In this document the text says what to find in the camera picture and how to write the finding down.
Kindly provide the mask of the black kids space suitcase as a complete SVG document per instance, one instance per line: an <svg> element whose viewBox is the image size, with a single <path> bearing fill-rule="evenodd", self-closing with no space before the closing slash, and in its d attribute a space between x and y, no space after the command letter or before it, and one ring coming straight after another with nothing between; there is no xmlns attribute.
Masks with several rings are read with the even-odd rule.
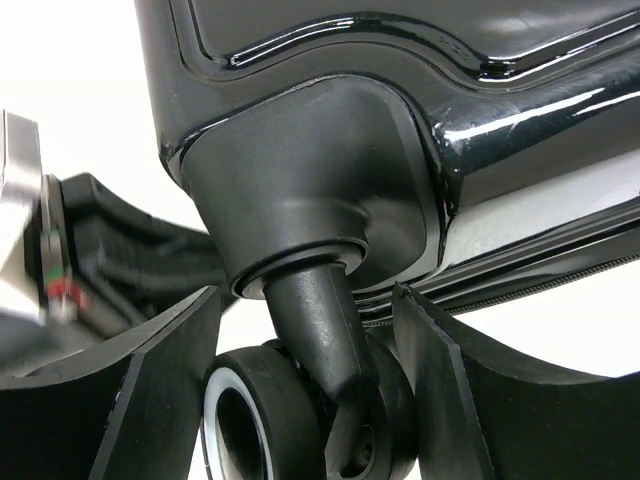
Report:
<svg viewBox="0 0 640 480"><path fill-rule="evenodd" d="M635 1L139 1L165 171L276 339L219 355L213 479L419 467L397 285L454 318L639 257Z"/></svg>

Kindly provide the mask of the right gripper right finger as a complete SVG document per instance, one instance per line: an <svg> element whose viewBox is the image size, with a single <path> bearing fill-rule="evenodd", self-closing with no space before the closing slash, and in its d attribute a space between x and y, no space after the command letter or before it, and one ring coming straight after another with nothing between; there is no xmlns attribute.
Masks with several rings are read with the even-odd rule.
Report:
<svg viewBox="0 0 640 480"><path fill-rule="evenodd" d="M548 363L397 285L393 327L425 479L635 479L639 377Z"/></svg>

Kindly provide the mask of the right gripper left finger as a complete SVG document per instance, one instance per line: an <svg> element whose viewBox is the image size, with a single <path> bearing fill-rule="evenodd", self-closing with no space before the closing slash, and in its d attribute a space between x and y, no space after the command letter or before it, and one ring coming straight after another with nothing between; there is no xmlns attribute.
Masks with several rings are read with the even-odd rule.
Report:
<svg viewBox="0 0 640 480"><path fill-rule="evenodd" d="M2 377L2 478L187 478L221 312L208 287L36 375Z"/></svg>

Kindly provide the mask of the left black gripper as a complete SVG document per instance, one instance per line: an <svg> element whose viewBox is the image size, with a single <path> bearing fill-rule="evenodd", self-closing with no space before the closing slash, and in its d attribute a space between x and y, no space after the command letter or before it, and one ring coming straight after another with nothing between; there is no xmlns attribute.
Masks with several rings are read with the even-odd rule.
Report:
<svg viewBox="0 0 640 480"><path fill-rule="evenodd" d="M143 212L91 174L46 176L39 214L42 298L53 318L99 340L225 287L209 235Z"/></svg>

